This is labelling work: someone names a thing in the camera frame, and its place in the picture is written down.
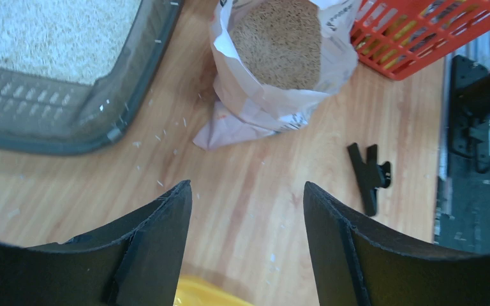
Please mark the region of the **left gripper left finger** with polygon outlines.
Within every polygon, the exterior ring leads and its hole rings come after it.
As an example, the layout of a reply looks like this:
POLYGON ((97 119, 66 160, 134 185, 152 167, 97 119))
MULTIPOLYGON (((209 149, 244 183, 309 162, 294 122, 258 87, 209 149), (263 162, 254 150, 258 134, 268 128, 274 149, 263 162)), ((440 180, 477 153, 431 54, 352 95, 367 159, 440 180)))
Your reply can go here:
POLYGON ((32 247, 48 255, 50 304, 171 305, 191 208, 191 184, 183 180, 104 226, 32 247))

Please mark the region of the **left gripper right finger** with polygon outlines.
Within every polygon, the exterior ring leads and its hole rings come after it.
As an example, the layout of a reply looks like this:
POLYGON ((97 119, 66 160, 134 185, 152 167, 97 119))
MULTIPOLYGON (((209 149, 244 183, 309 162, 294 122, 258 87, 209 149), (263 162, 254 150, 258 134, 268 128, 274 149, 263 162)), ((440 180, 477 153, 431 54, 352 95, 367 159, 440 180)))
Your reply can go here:
POLYGON ((460 256, 396 231, 341 203, 313 182, 304 185, 309 253, 321 305, 426 305, 422 277, 410 260, 460 256))

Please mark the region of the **pink cat litter bag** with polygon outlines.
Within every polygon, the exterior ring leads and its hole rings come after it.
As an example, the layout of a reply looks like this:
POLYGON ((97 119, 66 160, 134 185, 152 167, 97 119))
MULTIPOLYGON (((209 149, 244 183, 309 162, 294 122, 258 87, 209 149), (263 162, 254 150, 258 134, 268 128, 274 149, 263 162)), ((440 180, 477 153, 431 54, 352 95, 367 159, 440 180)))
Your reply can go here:
POLYGON ((209 22, 216 64, 204 150, 301 129, 357 67, 350 31, 360 1, 219 1, 209 22))

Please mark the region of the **black bag clip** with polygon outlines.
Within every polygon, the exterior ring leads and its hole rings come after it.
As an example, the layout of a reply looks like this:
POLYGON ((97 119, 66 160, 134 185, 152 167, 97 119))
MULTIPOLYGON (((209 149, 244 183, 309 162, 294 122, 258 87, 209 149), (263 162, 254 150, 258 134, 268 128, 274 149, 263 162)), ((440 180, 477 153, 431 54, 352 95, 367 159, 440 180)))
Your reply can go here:
POLYGON ((389 161, 383 164, 377 163, 377 144, 367 147, 365 160, 360 154, 357 143, 347 146, 347 151, 360 192, 364 214, 373 217, 378 213, 377 190, 386 189, 391 184, 391 163, 389 161))

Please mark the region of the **yellow plastic scoop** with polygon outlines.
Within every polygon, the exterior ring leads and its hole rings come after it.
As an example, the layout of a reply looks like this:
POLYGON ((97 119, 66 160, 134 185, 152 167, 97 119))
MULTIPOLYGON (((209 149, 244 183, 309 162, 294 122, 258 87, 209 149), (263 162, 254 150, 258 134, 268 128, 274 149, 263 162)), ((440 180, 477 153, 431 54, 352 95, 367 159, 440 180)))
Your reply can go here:
POLYGON ((252 306, 221 288, 194 276, 180 276, 174 305, 182 306, 252 306))

